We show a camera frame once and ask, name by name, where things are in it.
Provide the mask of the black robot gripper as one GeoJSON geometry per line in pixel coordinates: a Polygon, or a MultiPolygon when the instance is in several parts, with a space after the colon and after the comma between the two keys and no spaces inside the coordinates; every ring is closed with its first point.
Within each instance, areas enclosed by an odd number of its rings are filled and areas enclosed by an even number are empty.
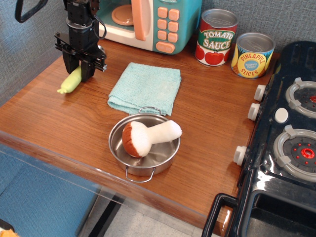
{"type": "Polygon", "coordinates": [[[63,60],[68,74],[72,73],[81,62],[81,81],[86,82],[94,76],[95,69],[105,71],[106,54],[98,46],[99,23],[88,21],[86,24],[66,22],[67,33],[55,33],[55,46],[63,53],[63,60]]]}

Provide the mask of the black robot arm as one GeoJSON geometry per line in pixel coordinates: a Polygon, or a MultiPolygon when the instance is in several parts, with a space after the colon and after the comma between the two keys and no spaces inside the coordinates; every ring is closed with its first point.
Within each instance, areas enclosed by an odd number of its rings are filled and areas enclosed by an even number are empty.
{"type": "Polygon", "coordinates": [[[99,35],[99,24],[103,24],[96,15],[99,4],[99,0],[65,0],[68,33],[55,34],[55,46],[62,51],[67,72],[70,74],[80,67],[82,81],[93,77],[96,69],[107,68],[106,54],[98,45],[107,33],[99,35]]]}

